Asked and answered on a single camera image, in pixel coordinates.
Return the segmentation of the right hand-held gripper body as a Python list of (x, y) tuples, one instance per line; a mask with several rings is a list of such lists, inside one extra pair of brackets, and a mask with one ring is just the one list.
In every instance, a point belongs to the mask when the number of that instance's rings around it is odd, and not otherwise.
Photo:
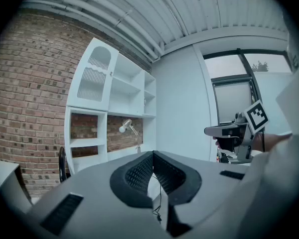
[(207, 127), (204, 133), (216, 138), (222, 150), (231, 152), (232, 160), (252, 160), (255, 136), (268, 122), (263, 104), (258, 100), (242, 113), (236, 113), (232, 123)]

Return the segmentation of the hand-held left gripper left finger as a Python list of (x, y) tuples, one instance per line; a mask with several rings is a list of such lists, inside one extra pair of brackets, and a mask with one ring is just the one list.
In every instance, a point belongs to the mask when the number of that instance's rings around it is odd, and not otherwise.
[(115, 196), (133, 208), (152, 208), (148, 196), (153, 174), (153, 153), (148, 151), (118, 167), (110, 177), (110, 187)]

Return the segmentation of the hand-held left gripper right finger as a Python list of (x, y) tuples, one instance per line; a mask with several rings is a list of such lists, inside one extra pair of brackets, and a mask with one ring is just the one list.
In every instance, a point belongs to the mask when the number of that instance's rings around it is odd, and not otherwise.
[(178, 237), (191, 230), (191, 226), (179, 220), (175, 206), (191, 202), (201, 187), (201, 176), (195, 169), (159, 151), (152, 153), (152, 160), (153, 172), (167, 194), (166, 231)]

